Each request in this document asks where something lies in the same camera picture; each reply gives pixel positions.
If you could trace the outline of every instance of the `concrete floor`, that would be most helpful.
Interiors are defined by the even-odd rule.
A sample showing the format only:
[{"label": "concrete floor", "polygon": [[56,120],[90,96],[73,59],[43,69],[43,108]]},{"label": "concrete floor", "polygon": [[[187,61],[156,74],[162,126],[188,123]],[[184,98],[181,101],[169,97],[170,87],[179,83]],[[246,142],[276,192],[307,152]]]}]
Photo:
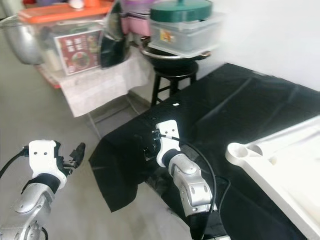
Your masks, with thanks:
[{"label": "concrete floor", "polygon": [[[107,134],[134,116],[127,108],[98,127]],[[73,118],[61,90],[53,89],[32,66],[21,64],[0,32],[0,168],[24,145],[39,139],[61,142],[60,155],[66,159],[80,142],[86,143],[82,166],[68,177],[65,188],[57,192],[52,204],[45,224],[49,239],[191,239],[188,227],[170,213],[168,206],[146,184],[139,186],[132,204],[110,212],[88,163],[99,142],[88,119]],[[31,177],[27,158],[20,158],[3,175],[0,224]]]}]

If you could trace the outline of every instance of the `white wall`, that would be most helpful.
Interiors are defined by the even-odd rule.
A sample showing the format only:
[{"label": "white wall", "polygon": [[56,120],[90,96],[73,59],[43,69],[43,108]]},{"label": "white wall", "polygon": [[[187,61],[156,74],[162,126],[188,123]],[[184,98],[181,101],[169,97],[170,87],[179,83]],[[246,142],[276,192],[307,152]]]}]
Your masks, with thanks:
[{"label": "white wall", "polygon": [[221,47],[202,64],[229,62],[320,91],[319,0],[213,0],[227,13]]}]

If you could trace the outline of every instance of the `black cloth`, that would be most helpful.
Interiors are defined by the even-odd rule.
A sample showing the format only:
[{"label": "black cloth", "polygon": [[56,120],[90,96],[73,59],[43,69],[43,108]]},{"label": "black cloth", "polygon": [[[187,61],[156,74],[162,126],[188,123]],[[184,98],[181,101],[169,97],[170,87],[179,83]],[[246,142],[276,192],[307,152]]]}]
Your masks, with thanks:
[{"label": "black cloth", "polygon": [[[151,131],[174,119],[180,137],[198,147],[216,175],[231,181],[221,219],[232,240],[305,239],[244,170],[225,159],[225,151],[229,143],[252,142],[319,115],[319,103],[317,91],[225,64],[106,135],[90,163],[110,210],[125,207],[138,184],[158,171],[143,151],[153,149]],[[178,189],[170,178],[165,184],[161,198],[185,220]]]}]

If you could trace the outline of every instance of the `black stool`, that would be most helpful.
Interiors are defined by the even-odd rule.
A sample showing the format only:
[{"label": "black stool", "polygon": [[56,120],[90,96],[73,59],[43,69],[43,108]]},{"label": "black stool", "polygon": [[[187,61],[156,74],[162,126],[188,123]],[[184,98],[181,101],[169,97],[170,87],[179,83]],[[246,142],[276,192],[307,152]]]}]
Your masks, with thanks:
[{"label": "black stool", "polygon": [[[160,103],[162,102],[162,100],[158,98],[158,93],[161,93],[165,90],[170,89],[169,95],[172,96],[173,94],[178,92],[179,81],[190,78],[190,84],[195,83],[197,81],[196,74],[198,69],[199,69],[199,66],[196,62],[193,62],[190,65],[182,68],[167,69],[167,68],[155,67],[154,68],[155,78],[154,78],[151,106],[156,105],[157,101],[159,101]],[[161,78],[169,80],[170,86],[166,86],[159,89]]]}]

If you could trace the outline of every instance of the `white tablecloth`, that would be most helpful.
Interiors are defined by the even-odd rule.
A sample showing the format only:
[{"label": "white tablecloth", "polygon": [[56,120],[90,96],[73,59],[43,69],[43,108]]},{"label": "white tablecloth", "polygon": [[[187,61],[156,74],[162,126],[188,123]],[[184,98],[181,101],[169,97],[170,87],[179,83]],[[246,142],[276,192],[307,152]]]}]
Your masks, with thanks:
[{"label": "white tablecloth", "polygon": [[74,117],[87,114],[96,108],[123,96],[134,87],[148,83],[153,68],[136,47],[130,57],[116,66],[95,68],[83,73],[56,79]]}]

